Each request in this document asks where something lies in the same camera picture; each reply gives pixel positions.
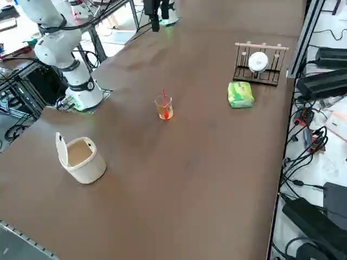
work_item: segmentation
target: floor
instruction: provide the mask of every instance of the floor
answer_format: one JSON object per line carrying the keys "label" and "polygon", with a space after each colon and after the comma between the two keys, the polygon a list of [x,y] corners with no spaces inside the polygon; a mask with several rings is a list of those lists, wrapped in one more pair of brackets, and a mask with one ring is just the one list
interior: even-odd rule
{"label": "floor", "polygon": [[[137,9],[137,15],[139,21],[143,25],[148,22],[148,18],[143,14],[143,4],[141,0],[134,0]],[[100,40],[104,47],[107,56],[113,56],[117,54],[125,46],[127,40],[129,40],[136,32],[136,27],[133,21],[130,5],[127,4],[115,12],[117,22],[119,23],[118,29],[112,29],[112,26],[105,20],[97,27]],[[82,36],[81,45],[84,50],[94,51],[94,47],[90,41],[89,34],[85,33]],[[6,131],[18,122],[18,118],[14,116],[0,115],[0,153],[2,153],[10,144],[5,140],[4,135]],[[32,121],[26,121],[25,125],[31,125]],[[42,253],[37,248],[33,247],[17,235],[7,232],[0,228],[0,259],[1,260],[49,260],[50,258]]]}

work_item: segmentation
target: brown table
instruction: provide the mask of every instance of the brown table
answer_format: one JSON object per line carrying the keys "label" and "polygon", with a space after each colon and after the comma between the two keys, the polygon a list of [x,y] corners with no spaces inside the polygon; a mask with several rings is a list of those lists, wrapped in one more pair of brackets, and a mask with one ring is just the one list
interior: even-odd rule
{"label": "brown table", "polygon": [[[147,32],[94,76],[111,97],[93,115],[45,109],[0,157],[0,216],[64,260],[264,259],[293,82],[226,99],[235,42],[281,43],[289,64],[301,0],[186,0],[168,36]],[[152,100],[173,98],[169,122]],[[107,162],[92,185],[57,159],[55,132],[87,136]]]}

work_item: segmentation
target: wire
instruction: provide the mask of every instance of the wire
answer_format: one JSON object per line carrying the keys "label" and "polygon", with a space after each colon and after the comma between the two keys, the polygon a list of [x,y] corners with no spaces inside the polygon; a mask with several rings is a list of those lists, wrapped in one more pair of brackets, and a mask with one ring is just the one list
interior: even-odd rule
{"label": "wire", "polygon": [[312,110],[316,111],[318,113],[321,113],[322,115],[324,115],[325,119],[327,120],[327,116],[321,110],[318,110],[318,109],[315,109],[315,108],[312,108]]}
{"label": "wire", "polygon": [[142,12],[141,12],[141,16],[140,16],[139,24],[141,24],[141,20],[142,20],[142,16],[143,16],[144,12],[145,12],[145,8],[143,7],[142,8]]}
{"label": "wire", "polygon": [[135,41],[138,37],[144,35],[146,32],[148,32],[151,28],[149,27],[147,30],[145,30],[143,33],[139,34],[138,36],[136,36],[135,38],[131,39],[130,41],[127,42],[127,44]]}
{"label": "wire", "polygon": [[287,178],[290,182],[292,182],[294,185],[297,185],[299,187],[307,186],[307,187],[314,187],[320,190],[325,190],[325,187],[320,185],[312,185],[312,184],[305,184],[302,180],[290,180]]}
{"label": "wire", "polygon": [[308,125],[303,126],[300,130],[298,130],[295,134],[293,134],[289,140],[287,140],[287,144],[289,144],[291,141],[298,141],[297,135],[302,132]]}
{"label": "wire", "polygon": [[136,30],[136,33],[138,33],[142,28],[144,28],[144,27],[146,27],[147,25],[150,25],[150,24],[152,24],[152,22],[148,22],[148,23],[146,23],[146,24],[140,26],[139,29]]}
{"label": "wire", "polygon": [[332,32],[332,30],[330,30],[330,29],[322,30],[322,31],[314,31],[313,33],[314,33],[314,34],[319,34],[319,33],[324,33],[324,32],[326,32],[326,31],[329,31],[329,32],[331,33],[331,35],[332,35],[332,37],[334,38],[335,41],[340,41],[340,40],[343,38],[343,32],[344,32],[344,31],[347,31],[347,29],[343,29],[343,30],[341,31],[341,36],[340,36],[340,38],[336,38],[336,36],[335,36],[334,33]]}
{"label": "wire", "polygon": [[289,131],[288,131],[288,134],[290,134],[291,133],[291,131],[293,131],[294,130],[294,128],[296,127],[297,125],[294,125]]}
{"label": "wire", "polygon": [[8,142],[13,142],[14,140],[16,140],[19,137],[19,134],[17,133],[19,130],[21,130],[22,132],[28,128],[29,126],[24,126],[24,125],[13,125],[11,126],[5,133],[5,140]]}
{"label": "wire", "polygon": [[8,57],[8,58],[2,58],[2,61],[12,61],[12,60],[27,60],[27,61],[34,61],[37,62],[43,66],[47,66],[46,64],[44,64],[42,61],[40,61],[37,58],[30,58],[30,57]]}
{"label": "wire", "polygon": [[[102,19],[103,19],[103,15],[106,13],[107,9],[110,7],[111,2],[113,1],[109,1],[106,5],[106,8],[104,10],[102,10],[100,12],[100,15],[98,17],[94,17],[92,19],[90,19],[88,22],[80,24],[80,25],[76,25],[76,26],[70,26],[70,27],[65,27],[65,26],[57,26],[57,27],[46,27],[43,28],[44,30],[65,30],[65,31],[71,31],[71,30],[77,30],[77,29],[81,29],[84,27],[87,27],[93,23],[99,23]],[[100,6],[102,6],[104,3],[104,0],[101,0]]]}
{"label": "wire", "polygon": [[281,250],[279,250],[279,248],[272,242],[271,243],[271,246],[273,247],[273,248],[275,248],[275,250],[282,256],[282,257],[284,257],[286,260],[289,260],[289,258],[281,251]]}
{"label": "wire", "polygon": [[328,249],[328,251],[332,254],[332,255],[335,255],[333,252],[333,250],[331,249],[331,246],[329,246],[328,244],[322,242],[322,241],[319,241],[317,239],[312,239],[312,238],[309,238],[309,237],[305,237],[305,236],[300,236],[300,237],[296,237],[296,238],[293,238],[292,240],[290,240],[287,244],[286,244],[286,248],[285,248],[285,251],[284,251],[284,254],[288,257],[290,257],[288,255],[288,248],[289,246],[294,243],[295,241],[299,241],[299,240],[302,240],[302,241],[311,241],[311,242],[314,242],[316,243],[317,245],[321,245],[321,246],[324,246],[326,249]]}
{"label": "wire", "polygon": [[[92,51],[89,51],[89,50],[73,50],[73,51],[77,51],[77,52],[79,52],[81,55],[82,55],[82,53],[84,53],[84,58],[85,58],[85,61],[86,61],[87,65],[90,66],[90,67],[93,68],[93,69],[96,69],[96,68],[101,64],[98,55],[97,55],[96,53],[92,52]],[[93,54],[93,55],[95,56],[95,58],[97,58],[97,62],[96,62],[95,64],[93,64],[93,63],[90,61],[90,59],[89,59],[89,57],[88,57],[88,54]]]}
{"label": "wire", "polygon": [[315,48],[328,48],[328,47],[324,47],[324,46],[317,46],[317,45],[312,45],[312,44],[309,44],[309,46],[311,46],[311,47],[315,47]]}
{"label": "wire", "polygon": [[297,196],[297,198],[300,198],[300,195],[296,193],[296,191],[292,188],[287,179],[285,180],[285,184],[287,184],[288,188],[295,194],[295,196]]}

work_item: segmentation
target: black cable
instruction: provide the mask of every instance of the black cable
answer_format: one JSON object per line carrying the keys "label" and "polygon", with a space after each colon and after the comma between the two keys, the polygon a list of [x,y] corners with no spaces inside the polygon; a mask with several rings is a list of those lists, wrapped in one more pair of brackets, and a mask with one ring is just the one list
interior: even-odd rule
{"label": "black cable", "polygon": [[288,188],[295,194],[295,196],[297,196],[297,198],[300,198],[300,195],[298,195],[296,193],[296,191],[292,188],[292,186],[289,184],[288,180],[286,179],[285,181],[285,184],[287,184]]}
{"label": "black cable", "polygon": [[42,61],[40,61],[37,58],[30,58],[30,57],[8,57],[8,58],[2,58],[2,61],[12,61],[12,60],[27,60],[27,61],[34,61],[37,62],[43,66],[47,66],[47,64],[44,64]]}
{"label": "black cable", "polygon": [[8,107],[15,107],[15,106],[18,106],[20,103],[21,103],[21,101],[17,97],[11,97],[7,101]]}
{"label": "black cable", "polygon": [[297,135],[302,132],[306,127],[308,127],[307,125],[303,126],[300,130],[298,130],[295,134],[293,134],[289,140],[287,140],[287,145],[291,142],[291,141],[298,141]]}
{"label": "black cable", "polygon": [[113,1],[109,1],[106,5],[106,8],[104,10],[102,10],[100,12],[100,15],[97,16],[97,17],[94,17],[92,18],[91,20],[89,20],[88,22],[86,23],[83,23],[83,24],[80,24],[80,25],[76,25],[76,26],[70,26],[70,27],[47,27],[47,28],[44,28],[46,30],[65,30],[65,31],[71,31],[71,30],[76,30],[76,29],[81,29],[81,28],[84,28],[84,27],[87,27],[93,23],[99,23],[102,19],[103,19],[103,15],[105,14],[105,12],[107,11],[107,9],[110,7],[111,5],[111,2]]}
{"label": "black cable", "polygon": [[145,12],[145,8],[143,7],[143,8],[142,8],[142,12],[141,12],[141,16],[140,16],[139,24],[141,24],[141,20],[142,20],[142,17],[143,17],[144,12]]}
{"label": "black cable", "polygon": [[275,250],[282,256],[284,257],[286,260],[294,260],[295,257],[292,256],[286,256],[281,250],[279,250],[279,248],[274,244],[274,242],[272,241],[271,246],[273,248],[275,248]]}
{"label": "black cable", "polygon": [[312,160],[313,160],[313,155],[314,155],[316,152],[318,152],[323,146],[325,146],[326,143],[327,143],[327,141],[328,141],[328,137],[325,136],[324,139],[322,140],[322,143],[319,144],[319,145],[317,146],[317,148],[316,148],[312,153],[310,153],[310,155],[309,155],[309,156],[311,156],[310,161],[307,162],[307,163],[305,163],[305,164],[303,164],[303,165],[300,165],[300,166],[299,166],[298,168],[296,168],[293,172],[291,172],[291,174],[287,177],[286,174],[287,174],[287,172],[290,170],[290,169],[288,169],[288,171],[286,171],[285,173],[283,173],[282,181],[285,180],[285,179],[289,179],[291,176],[293,176],[293,174],[294,174],[296,171],[298,171],[299,169],[301,169],[301,168],[307,166],[308,164],[310,164],[310,163],[312,162]]}
{"label": "black cable", "polygon": [[144,35],[146,32],[148,32],[151,28],[149,27],[147,30],[145,30],[143,33],[139,34],[138,36],[136,36],[135,38],[131,39],[130,41],[127,42],[127,44],[135,41],[138,37]]}
{"label": "black cable", "polygon": [[318,109],[315,109],[315,108],[312,108],[313,111],[316,111],[322,115],[324,115],[325,119],[327,120],[327,116],[321,111],[321,110],[318,110]]}
{"label": "black cable", "polygon": [[286,248],[285,248],[285,251],[284,251],[284,254],[288,257],[290,257],[288,255],[288,248],[289,246],[294,243],[295,241],[299,241],[299,240],[302,240],[302,241],[311,241],[311,242],[314,242],[316,243],[317,245],[320,245],[320,246],[324,246],[325,249],[328,249],[328,251],[332,254],[332,255],[335,255],[333,252],[334,250],[331,249],[331,246],[329,246],[328,244],[322,242],[322,241],[319,241],[317,239],[313,239],[313,238],[309,238],[309,237],[305,237],[305,236],[300,236],[300,237],[296,237],[296,238],[293,238],[292,240],[290,240],[287,244],[286,244]]}
{"label": "black cable", "polygon": [[306,184],[302,180],[290,180],[290,179],[287,179],[287,180],[292,182],[294,185],[299,186],[299,187],[307,186],[307,187],[314,187],[314,188],[317,188],[320,190],[325,190],[325,187],[323,187],[321,185]]}
{"label": "black cable", "polygon": [[142,28],[144,28],[144,27],[146,27],[147,25],[150,25],[150,24],[152,24],[152,22],[148,22],[148,23],[146,23],[146,24],[140,26],[139,29],[136,30],[136,33],[138,33]]}
{"label": "black cable", "polygon": [[29,126],[24,125],[13,125],[11,126],[5,133],[5,140],[8,142],[13,142],[19,137],[19,134],[17,133],[19,130],[24,131]]}
{"label": "black cable", "polygon": [[328,48],[328,47],[324,47],[324,46],[317,46],[317,45],[312,45],[312,44],[309,44],[309,46],[311,46],[311,47],[315,47],[315,48]]}
{"label": "black cable", "polygon": [[[81,55],[84,55],[84,58],[86,60],[86,63],[88,64],[88,66],[90,66],[91,68],[93,69],[96,69],[100,64],[101,64],[101,61],[100,61],[100,58],[98,57],[98,55],[92,51],[89,51],[89,50],[73,50],[73,51],[77,51],[79,52]],[[93,54],[95,56],[95,58],[97,59],[97,62],[95,64],[93,64],[89,57],[88,57],[88,54]]]}
{"label": "black cable", "polygon": [[347,29],[343,29],[343,30],[341,31],[341,36],[340,36],[340,38],[336,38],[336,36],[335,36],[334,33],[332,32],[332,30],[330,30],[330,29],[322,30],[322,31],[314,31],[313,33],[314,33],[314,34],[319,34],[319,33],[324,33],[324,32],[326,32],[326,31],[329,31],[329,32],[331,33],[331,35],[332,35],[332,37],[334,38],[335,41],[340,41],[340,40],[343,38],[343,32],[344,32],[344,31],[347,31]]}

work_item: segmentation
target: black power supply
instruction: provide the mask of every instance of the black power supply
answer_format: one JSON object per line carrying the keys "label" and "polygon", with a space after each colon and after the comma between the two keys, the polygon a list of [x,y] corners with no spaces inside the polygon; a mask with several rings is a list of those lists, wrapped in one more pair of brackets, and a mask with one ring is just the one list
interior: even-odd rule
{"label": "black power supply", "polygon": [[313,241],[318,241],[317,247],[329,259],[347,259],[347,231],[340,229],[306,199],[284,199],[286,204],[282,209],[283,213],[304,234]]}
{"label": "black power supply", "polygon": [[347,69],[347,50],[320,47],[314,63],[324,69]]}
{"label": "black power supply", "polygon": [[297,87],[308,100],[344,95],[347,93],[347,69],[301,78]]}

